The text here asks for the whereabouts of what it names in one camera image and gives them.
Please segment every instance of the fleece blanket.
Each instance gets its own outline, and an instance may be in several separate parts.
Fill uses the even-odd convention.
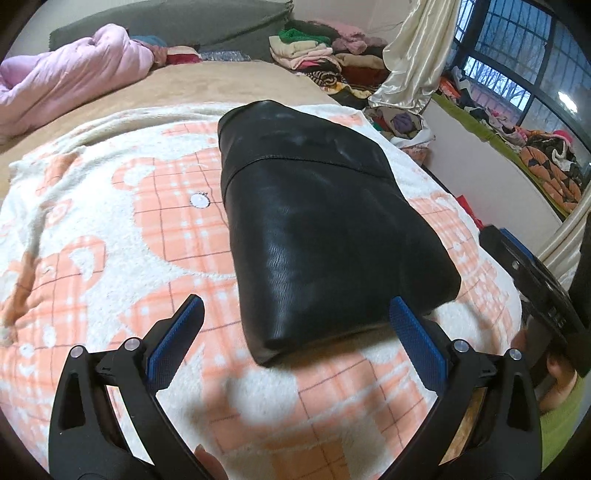
[[[56,51],[0,64],[0,144],[144,78],[154,56],[109,24]]]
[[[432,406],[394,333],[384,327],[257,366],[242,333],[217,122],[237,105],[124,111],[81,125],[11,165],[0,212],[0,407],[47,464],[51,407],[73,345],[117,348],[170,317],[190,293],[201,332],[164,410],[190,448],[202,444],[233,480],[374,479]],[[501,353],[519,328],[510,276],[478,245],[450,195],[362,113],[297,109],[376,141],[398,185],[435,229],[462,276],[456,301],[433,313],[451,338]],[[113,403],[134,453],[147,459],[118,391]]]

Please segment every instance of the plaid pattern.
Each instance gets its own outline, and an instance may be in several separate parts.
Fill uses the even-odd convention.
[[[352,128],[365,125],[358,113],[328,119]],[[181,135],[202,138],[216,131],[216,122],[177,123],[163,130],[158,142],[178,141]],[[116,148],[116,140],[110,142]],[[423,387],[388,330],[303,352],[290,360],[288,368],[254,364],[240,323],[238,286],[219,187],[220,160],[212,144],[172,161],[133,158],[114,171],[112,187],[132,196],[133,222],[147,248],[186,273],[121,313],[122,328],[110,332],[109,348],[117,348],[130,336],[144,336],[154,322],[170,317],[187,295],[197,293],[205,303],[206,318],[184,365],[199,365],[201,379],[195,381],[201,382],[201,393],[200,398],[184,398],[179,393],[179,401],[199,405],[213,439],[208,448],[223,463],[227,454],[254,449],[254,455],[264,456],[278,480],[377,478],[387,465],[356,461],[352,448],[363,441],[358,432],[369,429],[380,439],[375,449],[391,462],[427,415],[429,402]],[[58,166],[54,162],[39,194],[66,171],[61,167],[63,159],[57,161]],[[500,347],[514,324],[505,308],[508,295],[496,285],[495,267],[481,257],[478,242],[457,211],[441,199],[447,197],[438,193],[411,204],[439,234],[458,267],[462,276],[459,301],[480,313],[480,328],[491,330],[493,343]],[[52,205],[46,228],[58,229],[75,208],[71,200]],[[103,240],[83,236],[45,258],[25,255],[7,270],[19,282],[2,312],[13,312],[14,308],[7,308],[12,302],[26,313],[16,322],[18,341],[0,348],[0,382],[9,385],[0,388],[0,407],[27,448],[45,465],[57,381],[70,348],[86,342],[85,292],[108,268],[108,256]],[[121,414],[121,402],[116,396],[113,399]],[[275,404],[280,404],[280,412]],[[261,415],[261,411],[271,413]]]

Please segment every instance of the hand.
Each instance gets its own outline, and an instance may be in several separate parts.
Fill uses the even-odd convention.
[[[229,480],[222,464],[211,453],[207,453],[203,445],[198,445],[195,448],[195,457],[215,480]]]
[[[555,410],[560,407],[573,391],[577,382],[577,372],[563,355],[549,353],[546,359],[548,373],[556,379],[548,393],[540,400],[540,413]]]

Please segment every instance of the satin curtain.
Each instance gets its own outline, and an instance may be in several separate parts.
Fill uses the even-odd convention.
[[[570,287],[574,272],[579,264],[579,248],[581,247],[585,222],[590,210],[591,187],[588,187],[578,207],[569,215],[557,230],[554,238],[538,255],[538,258],[566,289]]]
[[[369,97],[371,106],[420,113],[439,85],[462,0],[414,0],[396,39],[384,49],[392,73]]]

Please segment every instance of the pile of clothes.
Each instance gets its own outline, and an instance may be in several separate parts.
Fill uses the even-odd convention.
[[[421,115],[390,106],[366,108],[363,114],[391,144],[423,165],[435,136]]]
[[[341,105],[359,110],[388,77],[383,38],[325,20],[289,20],[269,37],[271,55],[282,67],[306,75]]]
[[[571,213],[582,198],[582,175],[571,147],[568,133],[553,134],[533,131],[521,149],[519,157],[530,171],[542,180],[542,188],[567,213]]]
[[[584,184],[573,139],[567,132],[530,131],[515,125],[506,115],[479,105],[472,100],[469,79],[458,67],[444,72],[438,93],[498,135],[540,180],[544,191],[565,212],[573,211],[581,200]]]

